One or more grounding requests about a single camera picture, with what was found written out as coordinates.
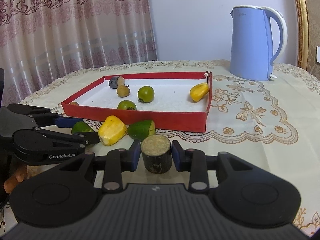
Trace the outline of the operator hand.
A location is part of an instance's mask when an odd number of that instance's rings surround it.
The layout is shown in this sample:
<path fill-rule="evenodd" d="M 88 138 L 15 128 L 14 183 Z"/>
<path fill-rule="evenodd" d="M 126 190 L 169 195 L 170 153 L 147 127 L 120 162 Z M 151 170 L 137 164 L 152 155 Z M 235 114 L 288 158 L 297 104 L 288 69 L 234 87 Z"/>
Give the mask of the operator hand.
<path fill-rule="evenodd" d="M 11 177 L 4 182 L 4 191 L 10 194 L 18 184 L 22 183 L 25 178 L 27 178 L 27 174 L 27 166 L 24 164 L 20 165 Z"/>

